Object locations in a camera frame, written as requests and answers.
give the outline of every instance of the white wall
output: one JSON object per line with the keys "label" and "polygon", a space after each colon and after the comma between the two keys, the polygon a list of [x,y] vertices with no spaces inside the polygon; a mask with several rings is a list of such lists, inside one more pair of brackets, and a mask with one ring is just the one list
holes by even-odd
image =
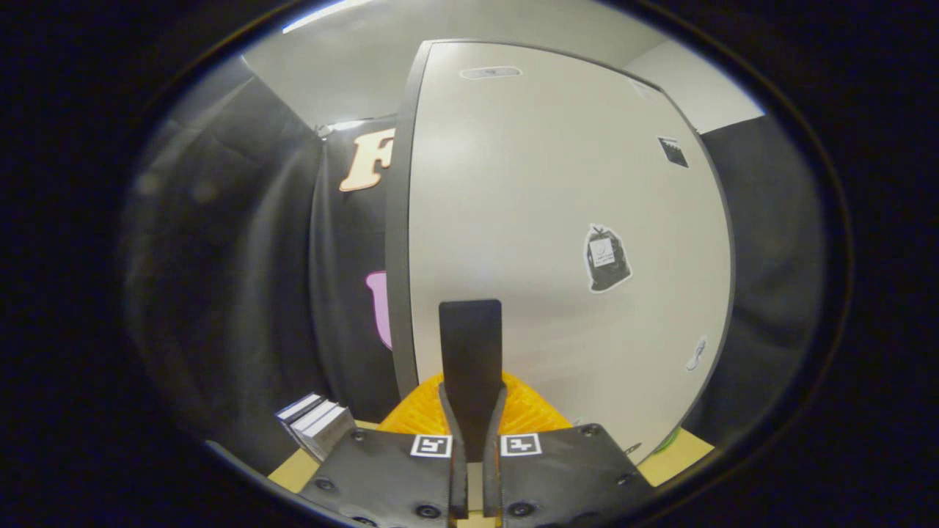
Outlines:
{"label": "white wall", "polygon": [[665,41],[591,0],[374,0],[281,35],[244,54],[308,125],[398,111],[426,39],[504,39],[622,65]]}
{"label": "white wall", "polygon": [[763,115],[732,79],[674,40],[655,46],[624,69],[662,86],[698,133]]}

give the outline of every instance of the black metal plate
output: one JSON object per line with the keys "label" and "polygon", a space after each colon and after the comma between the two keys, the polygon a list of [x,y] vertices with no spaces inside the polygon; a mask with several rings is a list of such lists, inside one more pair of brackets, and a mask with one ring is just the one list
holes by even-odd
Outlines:
{"label": "black metal plate", "polygon": [[652,491],[597,424],[538,433],[538,442],[537,455],[506,457],[500,449],[505,528],[594,525]]}
{"label": "black metal plate", "polygon": [[354,429],[336,445],[300,496],[379,528],[447,526],[451,459],[412,456],[414,439],[414,435]]}

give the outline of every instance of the pink letter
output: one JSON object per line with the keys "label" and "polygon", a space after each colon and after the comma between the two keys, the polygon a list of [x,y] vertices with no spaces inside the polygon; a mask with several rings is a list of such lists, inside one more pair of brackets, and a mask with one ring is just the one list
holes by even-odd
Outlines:
{"label": "pink letter", "polygon": [[375,304],[375,324],[378,326],[378,337],[381,342],[392,349],[392,325],[388,318],[388,281],[385,272],[369,273],[365,277],[365,284],[372,290],[372,301]]}

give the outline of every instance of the small label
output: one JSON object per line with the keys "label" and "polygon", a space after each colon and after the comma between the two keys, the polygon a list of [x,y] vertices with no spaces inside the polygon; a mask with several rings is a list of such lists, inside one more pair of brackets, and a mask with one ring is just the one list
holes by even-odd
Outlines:
{"label": "small label", "polygon": [[593,256],[593,265],[598,268],[616,261],[616,257],[613,256],[613,243],[610,239],[592,241],[590,243],[590,253]]}
{"label": "small label", "polygon": [[703,335],[701,339],[698,340],[698,345],[695,347],[695,352],[692,354],[691,359],[688,360],[688,363],[685,364],[685,370],[691,372],[692,370],[698,368],[698,363],[700,363],[701,355],[704,353],[704,349],[707,348],[707,336]]}
{"label": "small label", "polygon": [[685,159],[685,154],[682,152],[682,146],[678,144],[677,139],[671,139],[670,137],[657,136],[658,144],[662,146],[662,151],[665,152],[665,157],[672,163],[676,165],[681,165],[684,168],[688,168],[688,160]]}
{"label": "small label", "polygon": [[449,458],[454,437],[450,435],[419,434],[411,446],[412,457]]}
{"label": "small label", "polygon": [[527,457],[541,455],[538,433],[502,435],[503,457]]}
{"label": "small label", "polygon": [[460,71],[460,77],[464,79],[493,79],[495,77],[515,77],[521,75],[522,71],[512,66],[491,66],[488,68],[474,68],[472,70]]}

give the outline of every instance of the sticker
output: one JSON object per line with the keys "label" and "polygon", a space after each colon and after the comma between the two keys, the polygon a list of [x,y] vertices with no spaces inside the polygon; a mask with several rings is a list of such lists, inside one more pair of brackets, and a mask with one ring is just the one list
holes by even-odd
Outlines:
{"label": "sticker", "polygon": [[593,293],[609,291],[633,274],[623,239],[605,225],[590,224],[584,241],[584,264]]}
{"label": "sticker", "polygon": [[472,70],[460,71],[460,77],[464,79],[492,79],[494,77],[515,77],[521,75],[522,70],[512,66],[492,66],[489,68],[474,68]]}
{"label": "sticker", "polygon": [[639,447],[640,447],[641,445],[642,445],[642,442],[637,443],[636,445],[633,445],[632,447],[629,447],[629,448],[627,448],[625,451],[623,451],[623,454],[624,454],[624,455],[628,455],[628,454],[632,453],[633,451],[636,451],[637,449],[639,449]]}
{"label": "sticker", "polygon": [[369,273],[365,285],[372,290],[372,305],[375,307],[375,326],[378,338],[392,349],[392,323],[388,315],[388,275],[386,272]]}
{"label": "sticker", "polygon": [[688,168],[688,161],[685,159],[685,154],[682,152],[682,147],[678,144],[677,139],[662,137],[660,135],[656,137],[658,138],[659,145],[662,146],[662,151],[665,152],[665,157],[670,162]]}
{"label": "sticker", "polygon": [[450,435],[419,434],[414,437],[411,446],[412,457],[449,458],[454,444]]}
{"label": "sticker", "polygon": [[503,457],[528,457],[541,455],[538,433],[502,435]]}
{"label": "sticker", "polygon": [[701,355],[704,353],[704,349],[707,347],[707,335],[702,335],[701,339],[698,340],[698,345],[695,347],[695,353],[691,356],[691,359],[688,360],[688,363],[685,364],[685,370],[691,372],[692,370],[698,368],[698,363],[700,363]]}
{"label": "sticker", "polygon": [[365,133],[355,138],[355,157],[346,179],[339,182],[339,190],[343,193],[361,191],[375,187],[381,181],[381,174],[376,164],[387,169],[392,165],[392,147],[394,145],[394,129]]}
{"label": "sticker", "polygon": [[652,89],[643,83],[640,83],[635,79],[630,79],[629,84],[636,89],[636,92],[639,93],[639,96],[643,99],[650,99],[652,97]]}

